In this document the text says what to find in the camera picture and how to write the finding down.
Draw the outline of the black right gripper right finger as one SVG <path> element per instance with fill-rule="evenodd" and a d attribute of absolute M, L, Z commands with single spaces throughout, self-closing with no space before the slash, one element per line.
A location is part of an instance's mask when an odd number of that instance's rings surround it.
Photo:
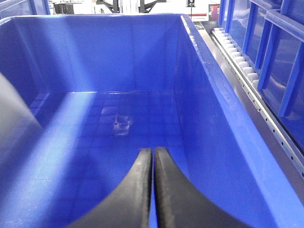
<path fill-rule="evenodd" d="M 154 193 L 160 228 L 248 227 L 198 191 L 165 147 L 155 150 Z"/>

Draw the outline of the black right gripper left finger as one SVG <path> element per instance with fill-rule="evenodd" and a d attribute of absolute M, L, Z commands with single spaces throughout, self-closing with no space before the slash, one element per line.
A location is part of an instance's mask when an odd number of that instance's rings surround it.
<path fill-rule="evenodd" d="M 119 185 L 69 228 L 147 228 L 152 191 L 152 150 L 142 148 Z"/>

